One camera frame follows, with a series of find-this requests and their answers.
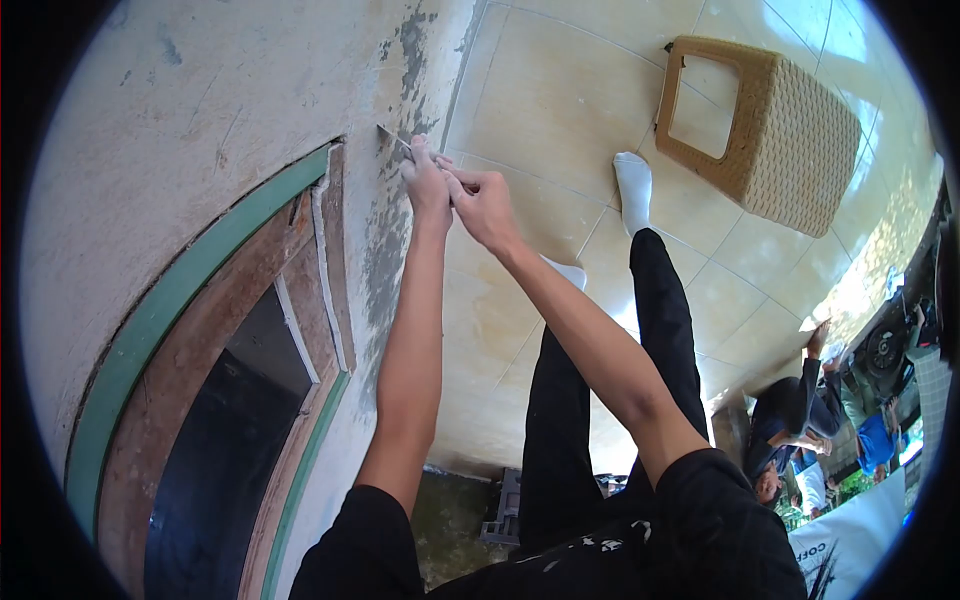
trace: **black pants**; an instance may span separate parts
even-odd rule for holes
[[[700,374],[684,287],[663,241],[642,229],[630,248],[640,341],[677,405],[706,439]],[[590,390],[549,328],[543,331],[527,406],[520,492],[520,552],[533,554],[605,520],[636,513],[653,499],[637,457],[627,488],[604,499],[589,454]]]

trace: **woven plastic stool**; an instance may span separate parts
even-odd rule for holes
[[[684,55],[739,72],[730,138],[719,158],[670,137]],[[747,212],[823,237],[850,183],[859,138],[860,124],[843,101],[784,55],[711,37],[674,40],[657,150]]]

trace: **dark hair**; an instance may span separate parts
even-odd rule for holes
[[[770,498],[769,502],[764,502],[763,506],[767,507],[771,511],[777,508],[777,502],[780,501],[780,495],[783,493],[783,482],[780,480],[780,487],[774,488],[774,497]]]

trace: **blue shirt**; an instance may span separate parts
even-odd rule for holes
[[[887,433],[881,414],[863,421],[856,431],[856,437],[860,438],[860,447],[863,448],[863,454],[856,461],[867,475],[873,475],[876,466],[892,459],[897,450],[894,436]]]

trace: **wall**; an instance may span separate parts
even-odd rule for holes
[[[359,366],[303,500],[313,517],[298,517],[291,550],[332,522],[372,433],[410,227],[396,153],[374,124],[440,141],[474,13],[472,0],[453,5],[120,2],[54,114],[26,215],[23,351],[58,476],[84,386],[137,299],[246,192],[344,135]]]

